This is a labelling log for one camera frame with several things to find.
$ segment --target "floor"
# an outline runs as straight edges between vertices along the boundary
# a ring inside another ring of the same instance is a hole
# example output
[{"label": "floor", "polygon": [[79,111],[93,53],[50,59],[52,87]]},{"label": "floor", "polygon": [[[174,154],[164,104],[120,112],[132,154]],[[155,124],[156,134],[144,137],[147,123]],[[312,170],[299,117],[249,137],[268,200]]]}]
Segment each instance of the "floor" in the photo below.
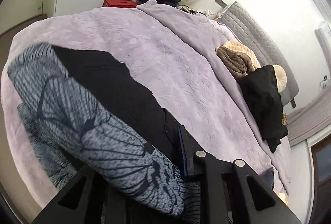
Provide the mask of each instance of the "floor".
[{"label": "floor", "polygon": [[[47,18],[47,15],[39,15],[28,21],[25,21],[8,32],[0,36],[0,70],[7,61],[9,48],[12,43],[13,37],[16,33],[26,28],[30,24]],[[14,164],[8,141],[6,136],[6,129],[4,126],[3,110],[0,109],[0,190],[5,191],[4,196],[7,194],[11,200],[11,206],[17,208],[27,222],[31,223],[32,220],[41,211],[41,207],[35,202],[30,195],[26,185],[18,174]]]}]

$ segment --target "gray curtain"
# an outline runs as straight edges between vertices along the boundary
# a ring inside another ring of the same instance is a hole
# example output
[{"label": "gray curtain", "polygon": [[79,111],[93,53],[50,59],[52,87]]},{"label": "gray curtain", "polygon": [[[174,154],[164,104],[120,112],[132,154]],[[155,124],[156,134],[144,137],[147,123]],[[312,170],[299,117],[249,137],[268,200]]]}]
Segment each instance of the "gray curtain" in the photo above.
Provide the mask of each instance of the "gray curtain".
[{"label": "gray curtain", "polygon": [[331,124],[331,87],[327,87],[309,105],[288,116],[290,146],[309,138]]}]

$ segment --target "blue striped fabric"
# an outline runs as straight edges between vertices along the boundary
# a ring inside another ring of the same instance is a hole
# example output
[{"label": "blue striped fabric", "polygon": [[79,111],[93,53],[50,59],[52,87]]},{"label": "blue striped fabric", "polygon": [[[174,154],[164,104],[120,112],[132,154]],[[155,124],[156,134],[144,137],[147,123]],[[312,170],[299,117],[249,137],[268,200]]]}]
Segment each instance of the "blue striped fabric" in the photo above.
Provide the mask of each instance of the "blue striped fabric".
[{"label": "blue striped fabric", "polygon": [[61,190],[77,170],[23,103],[17,107],[17,110],[37,159],[54,186]]},{"label": "blue striped fabric", "polygon": [[60,145],[134,200],[199,223],[200,187],[184,183],[176,166],[71,78],[48,43],[19,55],[8,76],[25,106],[21,115],[29,112],[26,122],[46,134],[39,143]]}]

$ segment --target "gray upholstered headboard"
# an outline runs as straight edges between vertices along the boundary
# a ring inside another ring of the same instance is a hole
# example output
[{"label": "gray upholstered headboard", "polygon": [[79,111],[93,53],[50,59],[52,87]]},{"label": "gray upholstered headboard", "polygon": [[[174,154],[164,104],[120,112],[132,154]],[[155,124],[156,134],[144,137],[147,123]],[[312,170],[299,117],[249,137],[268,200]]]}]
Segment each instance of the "gray upholstered headboard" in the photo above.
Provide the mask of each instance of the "gray upholstered headboard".
[{"label": "gray upholstered headboard", "polygon": [[261,66],[279,64],[284,68],[287,85],[280,96],[283,105],[288,104],[299,92],[299,87],[286,59],[271,37],[238,2],[228,7],[217,21],[228,26],[244,45],[254,51]]}]

